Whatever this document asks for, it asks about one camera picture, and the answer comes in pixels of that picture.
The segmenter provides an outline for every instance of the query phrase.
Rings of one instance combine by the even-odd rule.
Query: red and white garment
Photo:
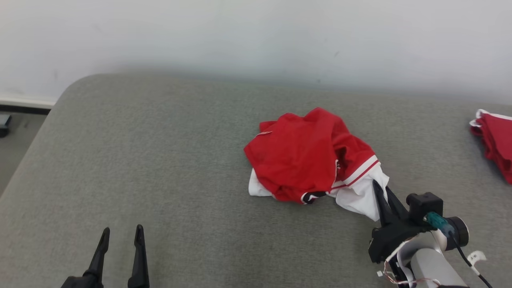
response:
[[[384,188],[389,178],[371,147],[340,117],[322,108],[304,117],[284,114],[260,123],[260,134],[244,151],[253,167],[250,195],[302,204],[329,195],[349,211],[379,219],[372,180]]]
[[[479,109],[470,125],[471,132],[482,137],[485,158],[493,160],[512,184],[512,117]]]

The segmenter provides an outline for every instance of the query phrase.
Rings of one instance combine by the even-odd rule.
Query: folded red clothing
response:
[[[244,151],[259,182],[277,200],[298,203],[350,187],[380,164],[369,145],[322,108],[260,123],[260,134]]]
[[[512,184],[512,117],[479,109],[470,125],[471,132],[482,137],[485,157],[493,160]]]

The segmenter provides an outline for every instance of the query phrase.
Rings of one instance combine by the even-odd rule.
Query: baseboard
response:
[[[55,105],[56,101],[51,100],[35,100],[35,99],[26,99],[19,97],[1,97],[0,96],[0,105],[3,106],[17,106],[17,107],[27,107],[27,108],[38,108],[38,109],[52,109]]]
[[[0,115],[6,114],[6,113],[48,115],[48,114],[50,114],[50,111],[51,111],[50,109],[43,109],[43,108],[11,106],[11,105],[0,104]]]

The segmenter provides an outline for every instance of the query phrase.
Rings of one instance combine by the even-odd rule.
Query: gray fabric surface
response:
[[[367,253],[377,223],[324,197],[250,197],[244,146],[258,123],[323,107],[369,143],[390,188],[433,192],[485,251],[480,272],[509,286],[511,187],[468,131],[477,108],[512,107],[314,90],[96,75],[60,98],[0,198],[2,287],[60,287],[111,228],[105,287],[131,275],[144,225],[152,287],[393,287]],[[483,284],[456,252],[446,258]]]

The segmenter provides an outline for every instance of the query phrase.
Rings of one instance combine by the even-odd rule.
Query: cable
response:
[[[489,282],[487,281],[487,279],[485,279],[482,274],[480,274],[480,272],[478,272],[478,270],[471,264],[471,262],[466,258],[466,256],[464,255],[464,252],[462,251],[462,248],[460,247],[459,243],[457,243],[457,241],[455,240],[455,237],[453,236],[453,233],[452,231],[448,232],[448,234],[450,235],[450,239],[453,241],[453,243],[455,244],[455,247],[457,247],[457,250],[459,251],[460,253],[460,256],[462,256],[462,259],[464,259],[464,262],[466,262],[466,264],[478,275],[478,278],[480,278],[484,283],[485,285],[487,285],[487,287],[489,288],[493,288]]]
[[[416,280],[412,280],[412,281],[397,281],[396,279],[393,279],[391,278],[389,275],[393,275],[393,273],[387,271],[387,265],[386,264],[389,264],[389,262],[387,261],[384,261],[384,271],[383,271],[383,275],[386,276],[386,278],[393,284],[395,285],[402,285],[402,284],[415,284],[415,283],[422,283],[422,282],[427,282],[427,281],[432,281],[434,282],[434,284],[436,284],[438,287],[441,286],[441,283],[437,280],[437,279],[430,279],[430,278],[420,278],[420,279],[416,279]]]

